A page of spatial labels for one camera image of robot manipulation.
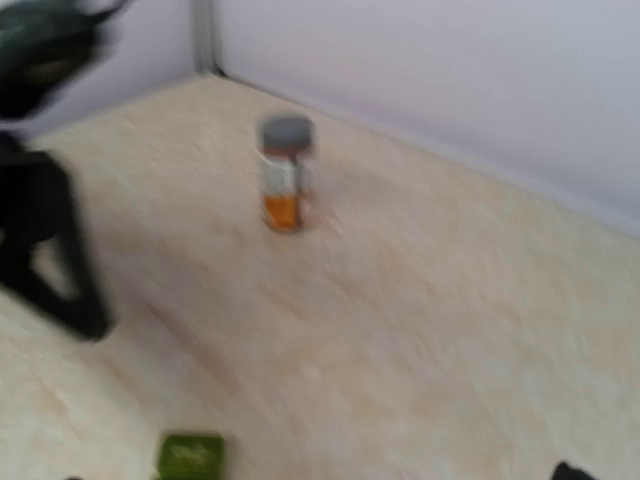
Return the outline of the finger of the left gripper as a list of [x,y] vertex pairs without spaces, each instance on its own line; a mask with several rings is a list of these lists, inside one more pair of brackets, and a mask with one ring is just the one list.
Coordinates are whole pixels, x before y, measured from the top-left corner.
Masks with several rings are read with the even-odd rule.
[[[49,153],[1,134],[1,285],[76,336],[103,339],[110,318],[96,284],[76,210],[73,185]],[[37,248],[57,247],[76,288],[63,297],[32,267]]]

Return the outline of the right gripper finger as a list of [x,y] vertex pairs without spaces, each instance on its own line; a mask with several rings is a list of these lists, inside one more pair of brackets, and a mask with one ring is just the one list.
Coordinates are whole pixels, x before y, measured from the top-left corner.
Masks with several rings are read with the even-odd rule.
[[574,467],[567,462],[559,462],[550,477],[551,480],[596,480],[588,472]]

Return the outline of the orange pill bottle grey cap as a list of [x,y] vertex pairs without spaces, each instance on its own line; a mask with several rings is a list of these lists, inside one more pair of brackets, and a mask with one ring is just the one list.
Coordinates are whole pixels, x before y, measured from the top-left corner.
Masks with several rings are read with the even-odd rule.
[[259,125],[262,216],[275,231],[296,232],[304,225],[305,201],[311,194],[314,133],[314,123],[301,114],[272,115]]

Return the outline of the green weekly pill organizer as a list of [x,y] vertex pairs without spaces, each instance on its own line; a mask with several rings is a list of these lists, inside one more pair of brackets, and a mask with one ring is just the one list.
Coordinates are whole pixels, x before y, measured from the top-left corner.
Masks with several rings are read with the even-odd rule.
[[170,432],[159,443],[156,479],[219,480],[226,477],[226,440],[220,434]]

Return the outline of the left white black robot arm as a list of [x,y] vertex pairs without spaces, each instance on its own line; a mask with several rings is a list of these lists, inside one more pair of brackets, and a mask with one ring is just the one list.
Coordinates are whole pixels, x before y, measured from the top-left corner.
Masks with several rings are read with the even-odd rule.
[[[19,122],[96,62],[106,24],[126,7],[83,1],[13,1],[1,8],[1,119]],[[77,293],[65,298],[34,270],[36,248],[56,242]],[[100,341],[112,321],[87,252],[70,175],[45,150],[1,133],[1,284],[79,338]]]

